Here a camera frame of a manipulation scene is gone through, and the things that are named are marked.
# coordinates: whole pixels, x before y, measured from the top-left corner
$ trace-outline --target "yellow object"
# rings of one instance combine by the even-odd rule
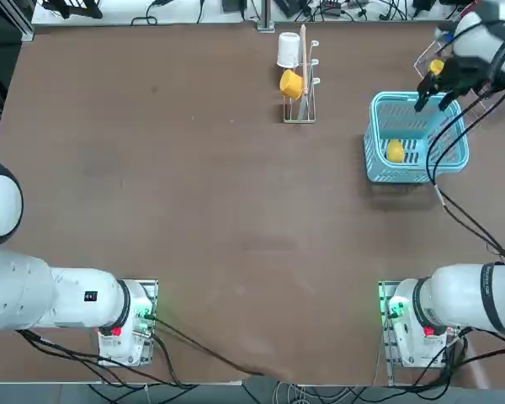
[[[279,88],[285,97],[298,99],[303,93],[303,77],[292,70],[285,70],[280,78]]]
[[[441,73],[441,71],[443,71],[444,65],[444,61],[441,61],[440,59],[434,59],[430,62],[430,65],[428,65],[428,71],[434,75],[438,75]]]
[[[403,162],[404,161],[404,146],[397,139],[391,139],[385,151],[387,160],[390,162]]]

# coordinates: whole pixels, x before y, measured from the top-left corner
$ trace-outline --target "yellow toy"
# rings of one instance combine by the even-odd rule
[[[403,162],[404,161],[404,146],[401,141],[397,139],[391,139],[387,144],[387,149],[385,150],[387,160],[390,162]]]

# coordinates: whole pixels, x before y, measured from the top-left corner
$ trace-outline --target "black sticker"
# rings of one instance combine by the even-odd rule
[[[98,292],[84,292],[84,301],[97,301]]]

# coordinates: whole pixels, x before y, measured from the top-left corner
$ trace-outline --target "robotic arm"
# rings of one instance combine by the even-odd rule
[[[19,182],[0,164],[0,244],[23,214]],[[0,248],[0,331],[32,327],[97,328],[99,354],[135,366],[151,360],[154,295],[136,280],[91,268],[52,268]]]
[[[439,36],[451,53],[434,61],[417,86],[417,112],[437,93],[445,93],[444,110],[470,90],[489,97],[505,89],[505,3],[477,3],[460,21],[441,24]]]
[[[417,87],[415,110],[444,93],[445,109],[473,90],[490,96],[505,89],[505,3],[475,4],[458,22],[439,27],[451,52],[431,63]],[[505,266],[456,264],[432,277],[405,279],[388,305],[401,363],[426,367],[445,347],[448,327],[474,327],[505,335]]]

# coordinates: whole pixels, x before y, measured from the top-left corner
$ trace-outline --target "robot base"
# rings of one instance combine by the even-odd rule
[[[156,315],[158,281],[123,279],[130,292],[130,310],[124,326],[113,335],[98,331],[99,355],[127,366],[143,366],[153,360],[153,320],[145,314]],[[117,366],[99,361],[104,366]]]
[[[412,303],[416,284],[416,279],[405,279],[396,287],[395,294],[389,300],[388,316],[395,332],[402,366],[425,368],[445,347],[447,332],[430,335],[417,320]],[[436,359],[430,367],[443,367],[441,359]]]

